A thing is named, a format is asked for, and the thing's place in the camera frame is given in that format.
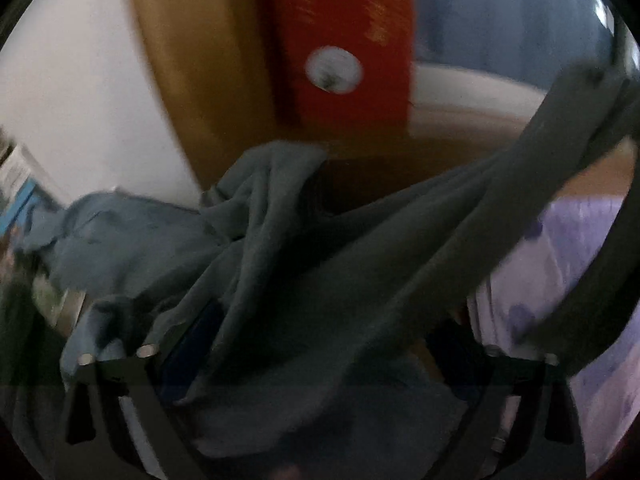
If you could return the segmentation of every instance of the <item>red wooden board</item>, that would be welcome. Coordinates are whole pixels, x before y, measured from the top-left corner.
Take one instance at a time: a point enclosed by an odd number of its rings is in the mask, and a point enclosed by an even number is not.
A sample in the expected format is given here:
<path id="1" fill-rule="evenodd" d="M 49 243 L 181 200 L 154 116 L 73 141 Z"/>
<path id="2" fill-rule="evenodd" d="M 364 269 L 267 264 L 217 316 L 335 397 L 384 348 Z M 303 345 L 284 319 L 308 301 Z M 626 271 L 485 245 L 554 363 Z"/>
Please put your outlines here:
<path id="1" fill-rule="evenodd" d="M 287 76 L 303 121 L 406 122 L 414 40 L 413 0 L 275 1 L 278 30 L 288 60 Z M 342 53 L 342 68 L 337 67 L 327 58 L 332 52 L 340 56 L 341 51 L 321 50 L 318 56 L 318 50 L 325 47 L 343 49 L 358 61 Z M 329 91 L 318 88 L 309 78 L 313 58 L 317 62 L 311 78 Z"/>

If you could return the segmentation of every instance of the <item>white wall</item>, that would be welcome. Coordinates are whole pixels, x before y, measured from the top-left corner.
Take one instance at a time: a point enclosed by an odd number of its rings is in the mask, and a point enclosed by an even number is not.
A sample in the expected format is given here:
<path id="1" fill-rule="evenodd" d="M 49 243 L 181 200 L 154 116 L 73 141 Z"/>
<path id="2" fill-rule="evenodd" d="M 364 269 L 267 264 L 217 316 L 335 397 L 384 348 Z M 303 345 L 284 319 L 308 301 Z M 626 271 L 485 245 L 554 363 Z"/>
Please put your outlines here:
<path id="1" fill-rule="evenodd" d="M 197 204 L 128 0 L 35 0 L 0 52 L 0 124 L 72 198 Z"/>

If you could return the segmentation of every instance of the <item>red panel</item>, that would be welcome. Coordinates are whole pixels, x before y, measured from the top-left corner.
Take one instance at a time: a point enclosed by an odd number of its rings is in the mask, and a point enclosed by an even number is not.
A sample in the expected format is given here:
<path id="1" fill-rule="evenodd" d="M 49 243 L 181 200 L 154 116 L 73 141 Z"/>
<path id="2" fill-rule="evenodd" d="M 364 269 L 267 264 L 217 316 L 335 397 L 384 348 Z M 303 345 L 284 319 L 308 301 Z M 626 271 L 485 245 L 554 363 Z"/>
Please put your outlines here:
<path id="1" fill-rule="evenodd" d="M 309 123 L 406 122 L 411 81 L 413 0 L 276 0 L 298 112 Z M 362 66 L 355 90 L 336 94 L 305 73 L 319 48 L 336 46 Z"/>

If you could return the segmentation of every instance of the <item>purple fabric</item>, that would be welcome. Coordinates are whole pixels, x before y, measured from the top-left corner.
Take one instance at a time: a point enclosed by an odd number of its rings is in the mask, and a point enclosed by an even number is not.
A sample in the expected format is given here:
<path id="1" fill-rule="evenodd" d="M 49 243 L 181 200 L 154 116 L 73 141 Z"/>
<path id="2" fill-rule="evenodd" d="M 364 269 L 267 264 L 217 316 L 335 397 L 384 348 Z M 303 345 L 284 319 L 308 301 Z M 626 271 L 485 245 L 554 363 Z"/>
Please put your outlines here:
<path id="1" fill-rule="evenodd" d="M 619 198 L 553 202 L 470 298 L 476 337 L 507 354 L 540 358 L 517 338 L 543 319 L 591 263 L 622 205 Z M 587 470 L 596 471 L 640 412 L 640 309 L 620 338 L 570 381 Z"/>

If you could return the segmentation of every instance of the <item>screw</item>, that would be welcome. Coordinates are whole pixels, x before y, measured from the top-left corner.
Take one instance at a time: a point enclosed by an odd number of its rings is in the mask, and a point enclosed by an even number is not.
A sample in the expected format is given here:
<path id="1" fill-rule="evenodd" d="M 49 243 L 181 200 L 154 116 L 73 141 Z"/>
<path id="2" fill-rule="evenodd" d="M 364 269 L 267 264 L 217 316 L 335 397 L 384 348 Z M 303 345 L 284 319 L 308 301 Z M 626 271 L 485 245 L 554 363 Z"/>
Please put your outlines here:
<path id="1" fill-rule="evenodd" d="M 489 357 L 500 357 L 502 355 L 502 349 L 498 345 L 487 345 L 484 347 L 484 351 Z"/>
<path id="2" fill-rule="evenodd" d="M 136 351 L 136 355 L 140 359 L 147 359 L 149 357 L 153 357 L 158 353 L 158 347 L 156 345 L 144 345 L 138 348 Z"/>
<path id="3" fill-rule="evenodd" d="M 82 354 L 78 358 L 78 364 L 80 366 L 87 366 L 87 365 L 91 365 L 93 363 L 95 363 L 95 357 L 92 356 L 91 354 Z"/>
<path id="4" fill-rule="evenodd" d="M 555 354 L 547 354 L 545 355 L 545 363 L 550 366 L 558 366 L 560 364 L 560 359 Z"/>

